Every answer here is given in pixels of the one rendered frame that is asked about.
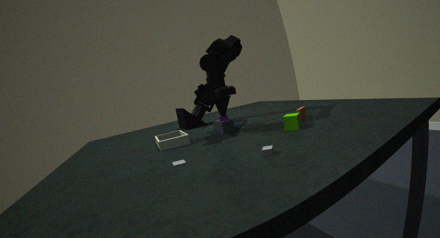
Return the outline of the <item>brown block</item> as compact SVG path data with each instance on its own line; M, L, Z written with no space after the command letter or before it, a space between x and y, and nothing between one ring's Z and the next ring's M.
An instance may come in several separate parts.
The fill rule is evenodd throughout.
M299 109L296 110L296 113L300 113L300 120L303 119L304 117L306 117L306 110L305 110L305 106L304 107L300 107Z

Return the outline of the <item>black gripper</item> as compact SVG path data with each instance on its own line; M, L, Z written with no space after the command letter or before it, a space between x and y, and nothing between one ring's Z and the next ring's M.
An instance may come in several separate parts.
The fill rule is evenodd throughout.
M236 94L236 89L233 86L225 86L225 74L223 72L215 72L207 75L206 79L212 81L215 88L214 92L207 93L205 98L211 97L212 102L215 103L220 116L225 117L228 103L232 94Z

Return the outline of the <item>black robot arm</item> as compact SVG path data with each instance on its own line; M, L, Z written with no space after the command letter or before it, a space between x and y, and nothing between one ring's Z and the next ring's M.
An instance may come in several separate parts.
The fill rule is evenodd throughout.
M213 41L206 50L206 53L208 54L200 59L201 69L206 71L207 75L215 72L223 72L224 74L228 64L235 60L241 53L242 45L240 41L239 38L233 35L230 35L229 38L225 40L217 39L216 41ZM209 100L211 97L205 98L204 96L207 93L215 91L212 81L209 79L206 81L206 84L199 85L198 89L194 91L197 97L194 101L195 107L191 114L200 120L203 118L206 111L211 112L215 104Z

